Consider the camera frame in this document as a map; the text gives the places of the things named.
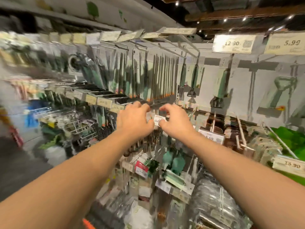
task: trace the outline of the hand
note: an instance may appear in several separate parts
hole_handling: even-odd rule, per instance
[[[165,104],[159,108],[160,111],[167,111],[170,114],[170,120],[159,121],[159,126],[167,135],[182,141],[190,133],[196,132],[189,117],[184,109],[176,104]]]
[[[148,104],[142,105],[139,101],[128,104],[116,118],[116,129],[128,133],[134,142],[148,136],[154,130],[153,119],[146,122],[146,112],[149,111]]]

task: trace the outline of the person's right arm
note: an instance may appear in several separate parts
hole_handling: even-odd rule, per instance
[[[196,153],[257,227],[305,228],[304,186],[196,132],[178,105],[160,110],[170,114],[159,122],[162,130]]]

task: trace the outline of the person's right hand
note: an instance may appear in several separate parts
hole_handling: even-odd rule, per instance
[[[183,141],[190,133],[196,132],[193,128],[189,117],[184,109],[176,104],[165,104],[159,108],[160,111],[167,111],[170,115],[170,120],[159,121],[159,126],[167,135],[172,138]]]

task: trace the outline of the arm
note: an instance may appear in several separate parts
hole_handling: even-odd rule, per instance
[[[177,105],[160,110],[170,114],[160,127],[191,148],[215,178],[259,228],[305,227],[305,187],[258,162],[219,145],[196,132]]]
[[[124,151],[153,131],[147,111],[147,104],[129,104],[119,113],[114,133],[1,202],[0,228],[71,228],[86,214]]]

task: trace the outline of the ceiling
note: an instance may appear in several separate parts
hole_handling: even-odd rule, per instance
[[[197,34],[305,30],[305,0],[144,0]]]

